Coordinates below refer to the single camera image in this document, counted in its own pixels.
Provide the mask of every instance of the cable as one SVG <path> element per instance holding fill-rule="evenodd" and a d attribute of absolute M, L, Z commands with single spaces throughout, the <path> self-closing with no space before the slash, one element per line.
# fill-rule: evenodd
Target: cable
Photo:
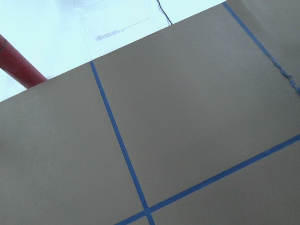
<path fill-rule="evenodd" d="M 168 23 L 170 23 L 170 25 L 172 25 L 172 24 L 173 24 L 172 21 L 170 20 L 170 18 L 168 17 L 168 15 L 165 13 L 165 11 L 163 10 L 163 8 L 161 7 L 159 0 L 156 0 L 156 1 L 158 2 L 158 5 L 159 5 L 160 10 L 161 10 L 162 13 L 166 16 L 166 18 L 167 18 L 167 20 L 168 20 Z"/>

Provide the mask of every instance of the red pole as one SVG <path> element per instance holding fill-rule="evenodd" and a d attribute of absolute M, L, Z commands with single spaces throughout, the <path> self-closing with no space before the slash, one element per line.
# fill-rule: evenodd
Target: red pole
<path fill-rule="evenodd" d="M 31 88 L 47 80 L 1 34 L 0 68 L 25 88 Z"/>

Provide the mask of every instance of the blue tape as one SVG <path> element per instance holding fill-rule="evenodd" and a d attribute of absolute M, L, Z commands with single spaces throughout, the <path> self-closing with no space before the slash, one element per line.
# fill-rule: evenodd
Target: blue tape
<path fill-rule="evenodd" d="M 118 222 L 115 225 L 127 225 L 127 224 L 130 224 L 130 223 L 134 222 L 134 221 L 137 221 L 138 219 L 140 219 L 144 216 L 145 216 L 145 212 L 142 211 L 142 212 L 136 213 L 135 215 L 133 215 L 133 216 L 127 218 L 127 219 L 122 220 L 121 222 Z"/>
<path fill-rule="evenodd" d="M 135 170 L 132 166 L 132 163 L 131 163 L 131 160 L 129 158 L 129 155 L 127 153 L 127 150 L 126 150 L 126 147 L 125 147 L 125 144 L 123 142 L 123 139 L 122 139 L 122 136 L 120 134 L 120 131 L 119 131 L 119 128 L 117 126 L 117 123 L 116 123 L 116 120 L 114 119 L 114 116 L 113 116 L 113 112 L 109 106 L 109 103 L 108 103 L 108 100 L 107 100 L 107 97 L 105 95 L 105 92 L 104 92 L 104 89 L 103 89 L 103 86 L 101 84 L 101 81 L 100 81 L 100 78 L 99 78 L 99 75 L 98 75 L 98 72 L 96 70 L 96 67 L 94 65 L 94 62 L 91 61 L 90 62 L 90 66 L 92 68 L 92 71 L 93 71 L 93 74 L 94 74 L 94 77 L 95 77 L 95 80 L 97 82 L 97 86 L 99 88 L 99 91 L 100 91 L 100 94 L 101 94 L 101 97 L 103 99 L 103 102 L 104 102 L 104 105 L 106 107 L 106 110 L 107 110 L 107 113 L 108 113 L 108 116 L 109 116 L 109 119 L 111 121 L 111 124 L 112 124 L 112 127 L 113 127 L 113 130 L 116 134 L 116 137 L 117 137 L 117 140 L 119 142 L 119 145 L 120 145 L 120 148 L 121 148 L 121 151 L 123 153 L 123 156 L 124 156 L 124 159 L 126 161 L 126 164 L 127 164 L 127 167 L 129 169 L 129 172 L 130 172 L 130 175 L 131 175 L 131 178 L 135 184 L 135 188 L 136 188 L 136 191 L 137 191 L 137 194 L 139 195 L 139 198 L 140 198 L 140 201 L 142 203 L 142 207 L 144 209 L 144 213 L 148 219 L 148 222 L 150 225 L 155 225 L 154 223 L 154 220 L 153 220 L 153 217 L 151 215 L 151 211 L 149 209 L 149 206 L 146 202 L 146 199 L 145 199 L 145 196 L 144 196 L 144 193 L 142 191 L 142 188 L 141 188 L 141 185 L 140 185 L 140 182 L 136 176 L 136 173 L 135 173 Z"/>
<path fill-rule="evenodd" d="M 195 186 L 192 186 L 189 189 L 186 189 L 186 190 L 184 190 L 184 191 L 182 191 L 182 192 L 180 192 L 180 193 L 178 193 L 178 194 L 176 194 L 176 195 L 174 195 L 174 196 L 172 196 L 172 197 L 170 197 L 170 198 L 168 198 L 168 199 L 166 199 L 166 200 L 164 200 L 164 201 L 162 201 L 162 202 L 160 202 L 160 203 L 158 203 L 158 204 L 156 204 L 152 207 L 150 207 L 150 210 L 151 210 L 151 212 L 157 211 L 158 209 L 161 209 L 162 207 L 165 207 L 165 206 L 167 206 L 167 205 L 169 205 L 169 204 L 171 204 L 171 203 L 173 203 L 173 202 L 175 202 L 175 201 L 177 201 L 177 200 L 179 200 L 179 199 L 181 199 L 181 198 L 183 198 L 187 195 L 190 195 L 191 193 L 193 193 L 197 190 L 200 190 L 200 189 L 202 189 L 202 188 L 204 188 L 204 187 L 206 187 L 206 186 L 208 186 L 208 185 L 210 185 L 210 184 L 212 184 L 212 183 L 214 183 L 214 182 L 216 182 L 216 181 L 218 181 L 218 180 L 220 180 L 220 179 L 222 179 L 222 178 L 224 178 L 224 177 L 226 177 L 226 176 L 228 176 L 228 175 L 230 175 L 234 172 L 237 172 L 238 170 L 240 170 L 240 169 L 242 169 L 242 168 L 244 168 L 248 165 L 251 165 L 251 164 L 257 162 L 258 160 L 261 160 L 261 159 L 263 159 L 263 158 L 265 158 L 265 157 L 267 157 L 267 156 L 269 156 L 269 155 L 271 155 L 271 154 L 273 154 L 273 153 L 275 153 L 275 152 L 277 152 L 277 151 L 279 151 L 279 150 L 281 150 L 281 149 L 283 149 L 283 148 L 285 148 L 285 147 L 287 147 L 287 146 L 289 146 L 289 145 L 291 145 L 291 144 L 293 144 L 293 143 L 295 143 L 299 140 L 300 140 L 300 135 L 297 135 L 297 136 L 295 136 L 295 137 L 293 137 L 293 138 L 291 138 L 291 139 L 289 139 L 289 140 L 287 140 L 287 141 L 285 141 L 285 142 L 283 142 L 283 143 L 281 143 L 281 144 L 279 144 L 279 145 L 277 145 L 277 146 L 275 146 L 275 147 L 273 147 L 269 150 L 266 150 L 266 151 L 254 156 L 250 159 L 247 159 L 246 161 L 244 161 L 240 164 L 237 164 L 237 165 L 229 168 L 228 170 L 225 170 L 225 171 L 223 171 L 223 172 L 221 172 L 221 173 L 219 173 L 219 174 L 217 174 L 217 175 L 215 175 L 211 178 L 208 178 L 207 180 L 205 180 L 205 181 L 203 181 L 199 184 L 196 184 Z"/>
<path fill-rule="evenodd" d="M 238 24 L 242 27 L 242 29 L 248 34 L 248 36 L 256 43 L 256 45 L 265 53 L 269 59 L 274 63 L 274 65 L 279 69 L 280 73 L 289 80 L 291 86 L 295 88 L 297 93 L 300 95 L 300 88 L 296 85 L 293 77 L 288 75 L 285 70 L 280 66 L 280 64 L 276 61 L 276 59 L 268 52 L 268 50 L 262 45 L 262 43 L 255 37 L 255 35 L 249 30 L 249 28 L 244 24 L 244 22 L 236 15 L 236 13 L 231 9 L 231 7 L 226 3 L 222 3 L 223 6 L 227 9 L 227 11 L 232 15 L 232 17 L 238 22 Z"/>

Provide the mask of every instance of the blue tape strip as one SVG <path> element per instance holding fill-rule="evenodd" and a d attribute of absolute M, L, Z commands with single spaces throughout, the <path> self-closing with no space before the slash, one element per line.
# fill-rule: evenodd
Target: blue tape strip
<path fill-rule="evenodd" d="M 244 22 L 236 15 L 236 13 L 230 8 L 230 6 L 226 3 L 222 3 L 223 6 L 227 9 L 227 11 L 233 16 L 233 18 L 238 22 L 238 24 L 242 27 L 242 29 L 249 35 L 249 37 L 256 43 L 256 45 L 265 53 L 270 60 L 274 63 L 274 65 L 279 69 L 280 73 L 289 80 L 291 86 L 295 88 L 297 93 L 300 95 L 300 88 L 296 85 L 293 77 L 288 75 L 285 70 L 280 66 L 280 64 L 276 61 L 276 59 L 268 52 L 268 50 L 262 45 L 262 43 L 255 37 L 255 35 L 249 30 L 249 28 L 244 24 Z"/>
<path fill-rule="evenodd" d="M 210 185 L 210 184 L 212 184 L 212 183 L 214 183 L 214 182 L 216 182 L 216 181 L 218 181 L 218 180 L 220 180 L 220 179 L 222 179 L 222 178 L 224 178 L 224 177 L 226 177 L 226 176 L 228 176 L 228 175 L 230 175 L 230 174 L 232 174 L 232 173 L 234 173 L 234 172 L 236 172 L 236 171 L 238 171 L 238 170 L 240 170 L 240 169 L 242 169 L 242 168 L 244 168 L 248 165 L 251 165 L 251 164 L 257 162 L 258 160 L 261 160 L 261 159 L 263 159 L 263 158 L 265 158 L 265 157 L 267 157 L 267 156 L 269 156 L 269 155 L 271 155 L 271 154 L 273 154 L 273 153 L 275 153 L 275 152 L 277 152 L 277 151 L 279 151 L 279 150 L 281 150 L 281 149 L 283 149 L 283 148 L 285 148 L 285 147 L 287 147 L 287 146 L 289 146 L 289 145 L 291 145 L 291 144 L 293 144 L 293 143 L 295 143 L 299 140 L 300 140 L 300 135 L 297 135 L 297 136 L 295 136 L 295 137 L 293 137 L 293 138 L 291 138 L 291 139 L 289 139 L 289 140 L 287 140 L 287 141 L 285 141 L 285 142 L 283 142 L 283 143 L 281 143 L 281 144 L 279 144 L 279 145 L 277 145 L 277 146 L 275 146 L 275 147 L 273 147 L 269 150 L 266 150 L 266 151 L 254 156 L 250 159 L 247 159 L 246 161 L 244 161 L 240 164 L 237 164 L 237 165 L 229 168 L 228 170 L 225 170 L 225 171 L 223 171 L 223 172 L 221 172 L 221 173 L 219 173 L 219 174 L 217 174 L 217 175 L 215 175 L 211 178 L 208 178 L 207 180 L 205 180 L 205 181 L 203 181 L 203 182 L 201 182 L 201 183 L 199 183 L 199 184 L 197 184 L 193 187 L 190 187 L 189 189 L 186 189 L 186 190 L 184 190 L 184 191 L 182 191 L 182 192 L 180 192 L 180 193 L 178 193 L 178 194 L 176 194 L 176 195 L 174 195 L 174 196 L 172 196 L 172 197 L 170 197 L 170 198 L 168 198 L 168 199 L 166 199 L 166 200 L 164 200 L 164 201 L 162 201 L 162 202 L 160 202 L 160 203 L 158 203 L 158 204 L 156 204 L 152 207 L 150 207 L 150 210 L 151 210 L 151 212 L 154 212 L 158 209 L 161 209 L 162 207 L 165 207 L 165 206 L 167 206 L 167 205 L 169 205 L 169 204 L 171 204 L 171 203 L 173 203 L 173 202 L 175 202 L 175 201 L 177 201 L 177 200 L 179 200 L 179 199 L 181 199 L 181 198 L 183 198 L 187 195 L 190 195 L 191 193 L 193 193 L 193 192 L 195 192 L 195 191 L 197 191 L 201 188 L 204 188 L 204 187 L 206 187 L 206 186 L 208 186 L 208 185 Z"/>
<path fill-rule="evenodd" d="M 138 219 L 140 219 L 144 216 L 145 216 L 145 212 L 142 211 L 142 212 L 136 213 L 135 215 L 133 215 L 133 216 L 127 218 L 127 219 L 122 220 L 121 222 L 118 222 L 115 225 L 127 225 L 127 224 L 130 224 L 130 223 L 134 222 L 134 221 L 137 221 Z"/>
<path fill-rule="evenodd" d="M 103 102 L 104 102 L 104 105 L 106 107 L 106 110 L 107 110 L 107 113 L 108 113 L 108 116 L 109 116 L 109 119 L 112 123 L 112 127 L 113 127 L 113 130 L 116 134 L 116 137 L 118 139 L 118 142 L 119 142 L 119 145 L 120 145 L 120 148 L 121 148 L 121 151 L 123 153 L 123 156 L 124 156 L 124 159 L 126 161 L 126 164 L 127 164 L 127 167 L 129 169 L 129 172 L 130 172 L 130 175 L 131 175 L 131 178 L 135 184 L 135 188 L 136 188 L 136 191 L 137 191 L 137 194 L 139 195 L 139 198 L 140 198 L 140 201 L 142 203 L 142 207 L 144 209 L 144 213 L 148 219 L 148 222 L 150 225 L 155 225 L 154 223 L 154 220 L 153 220 L 153 217 L 151 215 L 151 211 L 149 209 L 149 206 L 146 202 L 146 199 L 145 199 L 145 196 L 144 196 L 144 193 L 142 191 L 142 188 L 141 188 L 141 185 L 140 185 L 140 182 L 136 176 L 136 173 L 135 173 L 135 170 L 132 166 L 132 163 L 131 163 L 131 160 L 129 158 L 129 155 L 127 153 L 127 150 L 126 150 L 126 147 L 125 147 L 125 144 L 123 142 L 123 139 L 121 137 L 121 134 L 120 134 L 120 131 L 119 131 L 119 128 L 117 126 L 117 123 L 116 123 L 116 120 L 114 119 L 114 116 L 113 116 L 113 112 L 109 106 L 109 103 L 108 103 L 108 100 L 107 100 L 107 97 L 105 95 L 105 92 L 104 92 L 104 89 L 103 89 L 103 86 L 101 84 L 101 81 L 100 81 L 100 78 L 98 76 L 98 72 L 96 70 L 96 67 L 94 65 L 94 62 L 91 61 L 90 62 L 90 66 L 92 68 L 92 71 L 93 71 L 93 74 L 94 74 L 94 77 L 95 77 L 95 80 L 97 82 L 97 85 L 98 85 L 98 88 L 99 88 L 99 91 L 100 91 L 100 94 L 101 94 L 101 97 L 103 99 Z"/>

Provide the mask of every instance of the red cylinder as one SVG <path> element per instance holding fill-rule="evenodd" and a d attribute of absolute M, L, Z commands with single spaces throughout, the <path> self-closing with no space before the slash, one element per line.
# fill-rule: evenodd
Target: red cylinder
<path fill-rule="evenodd" d="M 47 80 L 2 35 L 0 35 L 0 68 L 25 88 L 31 88 Z"/>

